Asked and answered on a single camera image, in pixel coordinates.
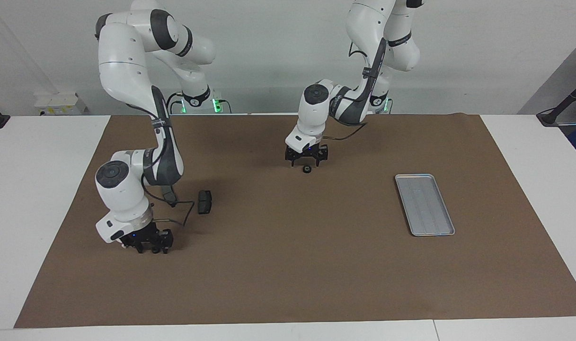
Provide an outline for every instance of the table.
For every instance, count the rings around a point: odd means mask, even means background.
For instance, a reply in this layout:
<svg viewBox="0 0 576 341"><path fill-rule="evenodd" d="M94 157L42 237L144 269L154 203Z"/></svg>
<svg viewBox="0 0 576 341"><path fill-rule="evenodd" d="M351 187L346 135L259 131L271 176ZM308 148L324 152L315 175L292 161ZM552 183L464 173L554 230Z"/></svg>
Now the table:
<svg viewBox="0 0 576 341"><path fill-rule="evenodd" d="M533 116L482 117L576 279L576 151ZM576 340L576 317L11 330L108 117L14 117L0 130L0 340Z"/></svg>

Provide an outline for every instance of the metal tray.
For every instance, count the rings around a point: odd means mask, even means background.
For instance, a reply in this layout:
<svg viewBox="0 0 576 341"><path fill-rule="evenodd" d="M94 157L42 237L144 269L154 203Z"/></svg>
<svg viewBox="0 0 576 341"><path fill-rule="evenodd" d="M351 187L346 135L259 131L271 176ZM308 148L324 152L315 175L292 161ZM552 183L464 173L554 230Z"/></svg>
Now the metal tray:
<svg viewBox="0 0 576 341"><path fill-rule="evenodd" d="M435 177L431 174L399 174L395 176L395 181L413 235L454 234L454 226Z"/></svg>

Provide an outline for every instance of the power outlet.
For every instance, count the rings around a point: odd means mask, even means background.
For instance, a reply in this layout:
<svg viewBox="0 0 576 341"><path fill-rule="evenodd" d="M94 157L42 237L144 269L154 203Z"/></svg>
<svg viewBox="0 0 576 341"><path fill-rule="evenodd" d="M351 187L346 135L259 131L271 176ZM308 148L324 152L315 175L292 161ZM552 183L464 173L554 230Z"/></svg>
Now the power outlet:
<svg viewBox="0 0 576 341"><path fill-rule="evenodd" d="M44 115L86 115L88 107L77 93L38 95L34 107L40 116Z"/></svg>

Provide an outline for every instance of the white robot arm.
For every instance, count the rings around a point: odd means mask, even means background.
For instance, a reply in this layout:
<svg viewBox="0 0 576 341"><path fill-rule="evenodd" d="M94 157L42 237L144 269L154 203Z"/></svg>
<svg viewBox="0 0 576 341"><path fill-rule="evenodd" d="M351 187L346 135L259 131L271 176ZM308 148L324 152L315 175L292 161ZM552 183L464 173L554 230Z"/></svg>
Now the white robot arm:
<svg viewBox="0 0 576 341"><path fill-rule="evenodd" d="M379 110L388 93L391 70L411 70L420 50L411 39L414 11L423 0L355 0L346 18L346 32L363 55L359 86L351 89L331 80L307 87L301 97L298 121L286 138L286 160L327 158L320 148L328 116L343 125L361 125L368 110Z"/></svg>
<svg viewBox="0 0 576 341"><path fill-rule="evenodd" d="M120 151L96 174L100 197L110 212L97 223L105 242L117 240L142 252L151 242L154 252L166 253L170 230L160 233L143 186L162 186L168 203L176 203L171 186L184 165L176 145L164 96L151 84L145 52L153 52L179 76L184 96L207 99L210 88L198 65L214 60L214 45L180 26L155 0L135 0L130 11L103 15L97 22L100 82L105 91L151 117L158 146Z"/></svg>

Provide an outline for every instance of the small black object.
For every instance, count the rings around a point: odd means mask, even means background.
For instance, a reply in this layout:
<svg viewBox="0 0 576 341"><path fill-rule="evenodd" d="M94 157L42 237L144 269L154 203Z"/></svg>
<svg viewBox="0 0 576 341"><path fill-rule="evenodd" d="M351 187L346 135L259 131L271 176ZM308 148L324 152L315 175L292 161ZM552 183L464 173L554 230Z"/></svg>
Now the small black object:
<svg viewBox="0 0 576 341"><path fill-rule="evenodd" d="M212 209L212 192L209 190L200 190L197 199L197 213L208 214Z"/></svg>
<svg viewBox="0 0 576 341"><path fill-rule="evenodd" d="M143 242L149 242L151 244L151 252L154 254L160 251L167 254L168 250L172 247L174 237L170 229L160 231L155 223L151 222L138 231L122 236L119 240L124 246L132 246L135 248L139 254L142 254L144 251Z"/></svg>
<svg viewBox="0 0 576 341"><path fill-rule="evenodd" d="M328 159L328 145L327 144L320 145L319 143L314 144L309 148L305 148L305 150L302 153L298 153L294 149L286 146L285 159L286 161L292 162L292 167L294 167L294 161L303 157L314 158L315 166L319 166L320 162Z"/></svg>

